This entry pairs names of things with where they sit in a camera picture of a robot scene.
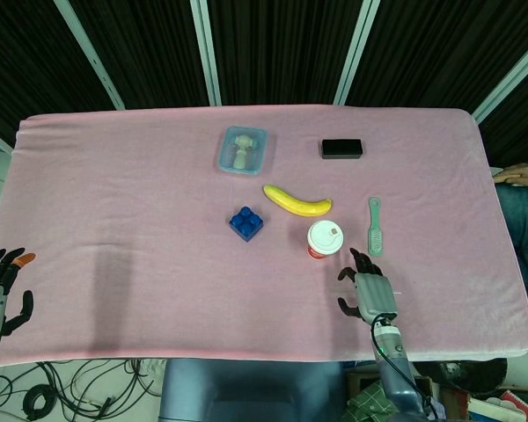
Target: black cable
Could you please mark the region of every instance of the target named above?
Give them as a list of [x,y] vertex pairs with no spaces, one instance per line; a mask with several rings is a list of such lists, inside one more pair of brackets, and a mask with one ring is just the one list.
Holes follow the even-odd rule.
[[0,390],[0,397],[3,397],[3,396],[8,396],[1,404],[0,404],[0,407],[4,406],[6,403],[8,403],[8,400],[10,400],[11,396],[13,394],[16,394],[16,392],[14,391],[11,391],[9,393],[5,393],[4,392],[10,387],[11,389],[13,389],[13,383],[17,380],[19,380],[20,378],[32,373],[35,369],[38,369],[39,367],[38,366],[35,366],[35,367],[32,367],[31,369],[25,371],[24,373],[18,375],[17,377],[15,377],[13,380],[10,380],[7,376],[4,377],[3,375],[0,375],[0,377],[4,377],[4,378],[8,378],[8,385],[6,385],[3,389]]
[[373,322],[371,323],[371,328],[370,328],[370,334],[371,334],[371,342],[373,343],[374,347],[376,348],[376,350],[378,351],[379,355],[395,370],[395,372],[397,372],[399,375],[401,375],[403,377],[403,379],[407,382],[408,385],[411,386],[411,388],[416,391],[416,393],[421,397],[422,399],[422,406],[423,407],[427,407],[429,406],[430,409],[432,410],[432,413],[434,413],[434,417],[436,419],[438,419],[438,414],[436,413],[436,409],[434,408],[434,406],[432,405],[432,401],[430,400],[430,397],[426,396],[417,386],[416,384],[414,383],[414,381],[412,381],[408,376],[405,375],[405,373],[403,373],[403,371],[401,371],[397,365],[395,365],[391,359],[389,359],[389,357],[384,353],[384,351],[381,349],[381,347],[379,347],[379,344],[378,344],[378,341],[376,340],[376,335],[375,335],[375,327],[376,327],[376,324],[382,320],[382,319],[386,319],[386,318],[393,318],[394,317],[394,314],[379,314],[378,316],[376,316],[374,319],[373,319]]
[[0,375],[0,380],[6,380],[6,382],[8,382],[8,384],[6,385],[6,387],[4,389],[8,389],[8,388],[10,389],[10,391],[5,394],[6,398],[4,399],[4,401],[2,403],[0,403],[0,407],[2,407],[8,402],[8,400],[10,400],[10,396],[13,393],[14,387],[12,385],[11,379],[8,378],[7,376]]
[[162,394],[158,394],[158,393],[154,393],[154,392],[150,391],[150,389],[144,384],[142,378],[144,378],[147,375],[141,374],[141,360],[139,360],[139,359],[131,360],[131,368],[133,369],[133,372],[135,372],[137,374],[138,380],[139,380],[139,384],[141,384],[141,387],[143,389],[146,389],[147,393],[150,396],[153,396],[153,397],[161,397],[162,396]]
[[[45,404],[42,408],[36,409],[35,402],[37,399],[43,397]],[[38,420],[45,418],[56,404],[56,391],[49,384],[38,384],[29,389],[24,396],[24,403],[22,409],[28,420]]]
[[[0,407],[4,406],[13,394],[17,394],[19,392],[27,392],[28,394],[26,394],[26,397],[24,397],[24,401],[26,402],[25,410],[27,410],[26,415],[28,418],[35,418],[30,420],[36,420],[40,416],[38,411],[41,411],[41,409],[34,409],[34,400],[36,400],[41,395],[45,396],[46,394],[50,393],[50,395],[52,395],[55,401],[58,400],[58,402],[61,403],[62,415],[68,422],[74,421],[76,417],[87,418],[93,421],[101,421],[111,418],[117,418],[118,416],[131,409],[146,394],[156,396],[156,393],[150,391],[150,387],[154,382],[145,384],[145,382],[143,382],[142,380],[142,377],[145,377],[147,375],[141,374],[140,360],[124,360],[122,363],[110,367],[109,369],[103,371],[101,374],[96,375],[90,382],[88,382],[85,385],[82,394],[76,393],[74,388],[77,386],[77,381],[84,374],[98,369],[99,367],[103,367],[110,361],[111,360],[106,360],[105,362],[99,365],[95,365],[89,368],[87,368],[88,365],[91,365],[97,361],[86,361],[83,365],[78,368],[76,373],[72,376],[70,383],[66,386],[63,385],[60,374],[51,362],[38,362],[35,367],[32,367],[28,371],[25,371],[23,374],[18,375],[12,380],[7,376],[0,375],[0,379],[4,379],[7,382],[6,386],[0,390],[0,397],[6,396],[2,403],[0,403]],[[96,383],[102,376],[106,375],[111,371],[114,371],[119,367],[123,367],[125,372],[131,375],[131,379],[129,380],[125,389],[117,397],[109,397],[108,399],[106,399],[103,404],[84,403],[84,401],[86,400],[85,395],[90,390],[91,386]],[[37,389],[38,386],[36,386],[33,388],[33,391],[31,389],[21,391],[13,390],[13,383],[15,381],[33,372],[36,369],[41,369],[43,371],[44,375],[47,377],[47,384],[41,384],[39,386],[40,389]],[[131,397],[136,391],[137,384],[141,386],[143,391],[132,403],[129,403]]]

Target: person's hand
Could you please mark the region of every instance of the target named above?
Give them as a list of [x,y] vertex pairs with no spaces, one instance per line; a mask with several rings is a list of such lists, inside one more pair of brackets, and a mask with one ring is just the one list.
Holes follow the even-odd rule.
[[517,164],[507,167],[493,176],[495,183],[516,183],[528,186],[528,164]]

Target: black eraser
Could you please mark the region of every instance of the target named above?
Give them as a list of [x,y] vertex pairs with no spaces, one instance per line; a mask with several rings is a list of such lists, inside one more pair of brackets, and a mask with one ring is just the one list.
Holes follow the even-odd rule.
[[360,158],[363,154],[360,139],[323,139],[321,156],[325,159]]

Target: orange fingertip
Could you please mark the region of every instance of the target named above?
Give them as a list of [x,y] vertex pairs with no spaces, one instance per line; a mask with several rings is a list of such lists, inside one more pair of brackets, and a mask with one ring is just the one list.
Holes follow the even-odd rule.
[[13,266],[18,266],[19,268],[23,268],[24,266],[32,262],[34,259],[35,259],[34,253],[27,253],[26,255],[22,255],[21,257],[14,259],[11,262],[11,264]]

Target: plastic container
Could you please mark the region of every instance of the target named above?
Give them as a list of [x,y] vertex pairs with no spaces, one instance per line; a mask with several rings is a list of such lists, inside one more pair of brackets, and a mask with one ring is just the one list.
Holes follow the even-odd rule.
[[225,132],[219,168],[240,174],[258,174],[268,145],[268,132],[256,127],[231,126]]
[[323,259],[338,252],[344,243],[342,229],[335,222],[320,220],[307,232],[307,253],[313,259]]

